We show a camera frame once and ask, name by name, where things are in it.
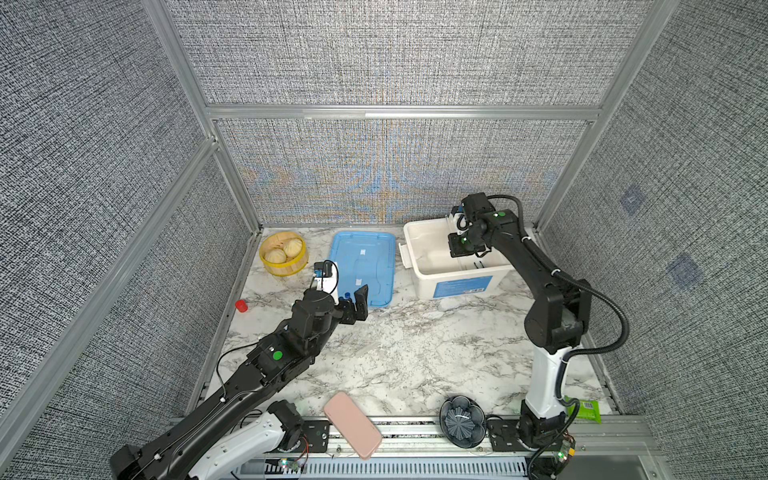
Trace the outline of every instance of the bin handle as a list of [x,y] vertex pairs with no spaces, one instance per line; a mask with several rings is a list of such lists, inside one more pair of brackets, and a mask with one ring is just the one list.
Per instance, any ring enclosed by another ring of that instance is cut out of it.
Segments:
[[400,258],[402,259],[402,265],[405,268],[413,268],[413,262],[411,261],[411,249],[408,248],[407,243],[400,243]]

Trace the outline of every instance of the bamboo steamer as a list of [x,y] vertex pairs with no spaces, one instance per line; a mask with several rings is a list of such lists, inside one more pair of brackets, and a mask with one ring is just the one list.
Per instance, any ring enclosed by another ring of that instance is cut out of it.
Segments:
[[[288,261],[284,263],[272,263],[267,262],[264,259],[266,252],[273,248],[283,248],[283,246],[288,243],[288,240],[291,240],[292,238],[301,240],[301,251],[298,255],[288,259]],[[272,273],[275,276],[290,276],[301,271],[301,269],[305,267],[307,261],[310,259],[310,251],[306,248],[306,242],[298,233],[279,232],[274,235],[269,235],[261,243],[261,247],[259,248],[259,258],[261,258],[261,261],[264,263],[264,268],[266,268],[267,272]]]

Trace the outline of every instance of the marble countertop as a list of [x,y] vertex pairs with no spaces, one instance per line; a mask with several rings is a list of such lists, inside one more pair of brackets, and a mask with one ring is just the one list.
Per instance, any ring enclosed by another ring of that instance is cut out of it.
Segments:
[[[262,239],[281,230],[305,239],[310,265],[327,258],[340,231],[387,232],[405,243],[402,228],[268,228]],[[307,267],[293,276],[273,276],[257,256],[242,294],[248,310],[235,312],[222,352],[256,342],[290,318],[290,307],[310,277]],[[533,349],[523,319],[532,304],[531,292],[514,271],[493,291],[419,300],[411,270],[398,252],[389,306],[371,309],[365,322],[339,325],[315,365],[266,404],[287,399],[302,415],[323,415],[323,405],[343,390],[367,415],[437,415],[447,397],[460,393],[486,414],[519,413],[531,381]],[[222,359],[219,370],[225,380],[249,351]],[[214,373],[208,395],[219,387]],[[564,394],[599,401],[602,414],[611,411],[583,356],[570,362]]]

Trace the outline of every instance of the blue label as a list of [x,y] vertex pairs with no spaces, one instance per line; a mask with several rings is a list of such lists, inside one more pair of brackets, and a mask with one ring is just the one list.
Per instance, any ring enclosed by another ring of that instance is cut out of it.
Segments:
[[449,282],[440,282],[435,286],[434,298],[441,296],[462,295],[463,293],[483,292],[488,288],[493,276],[479,276],[477,278],[463,278],[461,280],[451,280]]

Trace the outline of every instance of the pink case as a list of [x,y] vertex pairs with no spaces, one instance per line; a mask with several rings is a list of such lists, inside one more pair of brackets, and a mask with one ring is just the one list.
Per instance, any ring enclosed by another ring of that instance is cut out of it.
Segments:
[[381,445],[382,434],[346,393],[335,394],[323,411],[360,459],[368,460]]

